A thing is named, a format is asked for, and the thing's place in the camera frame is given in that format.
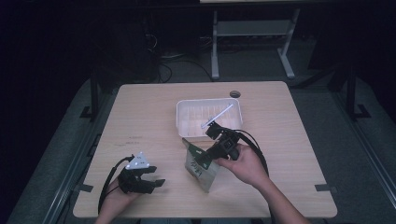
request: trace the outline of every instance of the gray floor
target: gray floor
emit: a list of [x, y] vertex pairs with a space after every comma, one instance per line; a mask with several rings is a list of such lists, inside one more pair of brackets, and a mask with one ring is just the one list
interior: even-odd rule
[[[318, 72], [306, 69], [314, 46], [314, 40], [294, 40], [290, 45], [288, 55], [296, 75], [293, 80], [286, 78], [275, 43], [234, 53], [222, 52], [219, 55], [219, 81], [279, 80], [288, 85], [298, 84]], [[191, 60], [210, 72], [210, 52], [203, 51], [199, 58], [185, 56], [166, 63], [173, 71], [169, 82], [210, 81], [202, 67], [186, 62]], [[161, 71], [165, 77], [168, 70], [161, 67]], [[378, 104], [371, 88], [359, 79], [357, 104], [365, 105], [372, 117], [352, 122], [342, 103], [345, 91], [329, 92], [326, 88], [329, 78], [303, 90], [290, 90], [338, 208], [334, 218], [312, 218], [311, 221], [395, 223], [395, 207], [370, 163], [366, 148], [372, 147], [389, 176], [395, 177], [396, 125]], [[92, 219], [76, 218], [72, 214], [78, 196], [77, 183], [83, 181], [95, 139], [106, 124], [117, 91], [100, 94], [100, 114], [90, 122], [79, 117], [84, 106], [90, 105], [89, 84], [87, 81], [77, 92], [9, 223], [42, 223], [43, 220], [46, 223], [93, 223]], [[128, 219], [115, 221], [134, 222]]]

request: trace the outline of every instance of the person's right hand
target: person's right hand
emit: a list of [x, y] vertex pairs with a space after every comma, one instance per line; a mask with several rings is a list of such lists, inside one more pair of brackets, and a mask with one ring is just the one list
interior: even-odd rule
[[254, 188], [262, 184], [262, 181], [269, 179], [262, 166], [262, 162], [253, 149], [241, 144], [238, 144], [236, 149], [239, 151], [238, 160], [230, 161], [219, 158], [215, 162], [229, 169], [238, 179]]

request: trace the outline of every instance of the white plastic basket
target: white plastic basket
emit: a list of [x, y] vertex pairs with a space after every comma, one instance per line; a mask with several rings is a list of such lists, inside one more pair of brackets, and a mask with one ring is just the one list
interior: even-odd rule
[[224, 128], [242, 129], [242, 116], [239, 102], [234, 98], [184, 100], [177, 103], [177, 130], [181, 137], [189, 140], [208, 139], [205, 134], [209, 120], [232, 105], [216, 119], [216, 123]]

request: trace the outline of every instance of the table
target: table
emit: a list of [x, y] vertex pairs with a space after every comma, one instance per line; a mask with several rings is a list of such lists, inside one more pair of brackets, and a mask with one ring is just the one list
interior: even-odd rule
[[111, 167], [143, 151], [158, 169], [142, 177], [166, 181], [138, 198], [122, 217], [269, 217], [260, 193], [225, 168], [220, 168], [208, 193], [184, 168], [187, 150], [177, 134], [177, 102], [227, 98], [230, 91], [241, 93], [242, 129], [256, 138], [280, 190], [304, 216], [334, 217], [331, 193], [316, 190], [326, 181], [289, 89], [277, 81], [122, 86], [84, 181], [92, 191], [79, 193], [74, 215], [96, 217]]

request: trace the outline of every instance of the hand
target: hand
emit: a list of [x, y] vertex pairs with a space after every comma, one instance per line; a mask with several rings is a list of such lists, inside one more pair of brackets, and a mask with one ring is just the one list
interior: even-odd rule
[[239, 151], [237, 161], [229, 161], [223, 158], [215, 160], [215, 162], [229, 169], [241, 181], [257, 188], [262, 181], [268, 180], [268, 174], [262, 167], [262, 162], [256, 153], [248, 146], [238, 144], [236, 149]]
[[141, 193], [128, 192], [124, 193], [119, 188], [119, 180], [116, 178], [107, 189], [107, 196], [103, 202], [99, 217], [95, 224], [110, 223], [125, 208], [128, 207]]

